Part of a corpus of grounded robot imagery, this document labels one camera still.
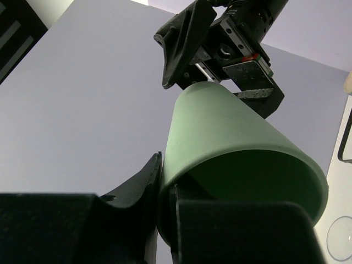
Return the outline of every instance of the robotic arm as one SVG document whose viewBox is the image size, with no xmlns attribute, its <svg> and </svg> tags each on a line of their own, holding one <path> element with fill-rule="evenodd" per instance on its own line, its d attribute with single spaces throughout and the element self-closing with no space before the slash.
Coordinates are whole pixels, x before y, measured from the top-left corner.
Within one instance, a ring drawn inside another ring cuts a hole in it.
<svg viewBox="0 0 352 264">
<path fill-rule="evenodd" d="M 233 80 L 236 95 L 267 118 L 284 95 L 260 42 L 288 0 L 196 0 L 155 34 L 164 49 L 163 87 Z M 227 7 L 214 21 L 213 7 Z"/>
</svg>

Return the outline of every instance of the green plastic cup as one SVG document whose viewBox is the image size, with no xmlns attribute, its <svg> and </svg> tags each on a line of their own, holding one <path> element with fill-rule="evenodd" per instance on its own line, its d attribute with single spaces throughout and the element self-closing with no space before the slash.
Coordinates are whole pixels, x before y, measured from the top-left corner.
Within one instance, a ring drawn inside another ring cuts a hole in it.
<svg viewBox="0 0 352 264">
<path fill-rule="evenodd" d="M 219 200 L 294 202 L 317 223 L 328 199 L 319 165 L 224 86 L 178 97 L 164 156 L 158 230 L 169 244 L 168 190 L 185 173 Z"/>
</svg>

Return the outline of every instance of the black mount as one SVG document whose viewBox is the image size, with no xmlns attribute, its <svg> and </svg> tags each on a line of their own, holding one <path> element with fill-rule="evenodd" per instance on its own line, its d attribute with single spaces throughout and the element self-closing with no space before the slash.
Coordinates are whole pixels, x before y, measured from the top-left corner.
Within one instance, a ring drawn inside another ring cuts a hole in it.
<svg viewBox="0 0 352 264">
<path fill-rule="evenodd" d="M 164 49 L 163 87 L 232 79 L 242 101 L 267 118 L 284 94 L 260 46 L 288 0 L 196 0 L 155 34 Z M 217 20 L 213 7 L 226 6 Z"/>
<path fill-rule="evenodd" d="M 152 264 L 161 153 L 102 197 L 1 194 L 0 263 Z"/>
<path fill-rule="evenodd" d="M 174 264 L 325 263 L 311 219 L 296 204 L 218 201 L 188 175 L 169 202 Z"/>
</svg>

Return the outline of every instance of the gray wall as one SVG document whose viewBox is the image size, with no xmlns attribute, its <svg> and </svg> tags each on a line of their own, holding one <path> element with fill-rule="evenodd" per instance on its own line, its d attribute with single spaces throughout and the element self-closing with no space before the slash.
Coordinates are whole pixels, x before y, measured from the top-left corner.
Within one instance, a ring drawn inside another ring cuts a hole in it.
<svg viewBox="0 0 352 264">
<path fill-rule="evenodd" d="M 0 192 L 104 194 L 164 151 L 180 89 L 162 89 L 152 37 L 171 16 L 129 0 L 73 2 L 0 87 Z M 269 121 L 326 172 L 347 74 L 265 49 L 286 94 Z M 171 263 L 161 240 L 158 263 Z"/>
</svg>

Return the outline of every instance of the ceiling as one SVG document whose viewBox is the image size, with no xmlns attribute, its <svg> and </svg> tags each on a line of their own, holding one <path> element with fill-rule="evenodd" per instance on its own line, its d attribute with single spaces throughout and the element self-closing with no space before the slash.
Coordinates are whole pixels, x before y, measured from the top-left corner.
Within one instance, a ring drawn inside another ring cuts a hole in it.
<svg viewBox="0 0 352 264">
<path fill-rule="evenodd" d="M 52 26 L 73 0 L 27 0 Z M 178 13 L 193 0 L 134 0 Z M 351 0 L 289 0 L 264 44 L 352 72 Z"/>
</svg>

